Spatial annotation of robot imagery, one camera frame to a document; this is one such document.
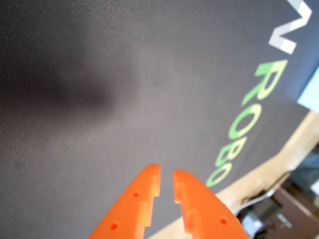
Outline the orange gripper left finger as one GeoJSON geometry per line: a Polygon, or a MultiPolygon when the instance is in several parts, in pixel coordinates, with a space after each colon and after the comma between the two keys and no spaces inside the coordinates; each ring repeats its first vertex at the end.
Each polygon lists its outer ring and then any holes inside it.
{"type": "Polygon", "coordinates": [[[161,167],[146,166],[125,189],[90,239],[142,239],[152,222],[154,198],[160,195],[161,167]]]}

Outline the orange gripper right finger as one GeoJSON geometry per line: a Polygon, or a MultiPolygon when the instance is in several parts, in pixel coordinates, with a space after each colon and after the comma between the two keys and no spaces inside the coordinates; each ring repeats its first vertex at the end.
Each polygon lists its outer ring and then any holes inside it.
{"type": "Polygon", "coordinates": [[[199,179],[173,172],[175,203],[180,204],[185,233],[193,239],[247,239],[238,218],[199,179]]]}

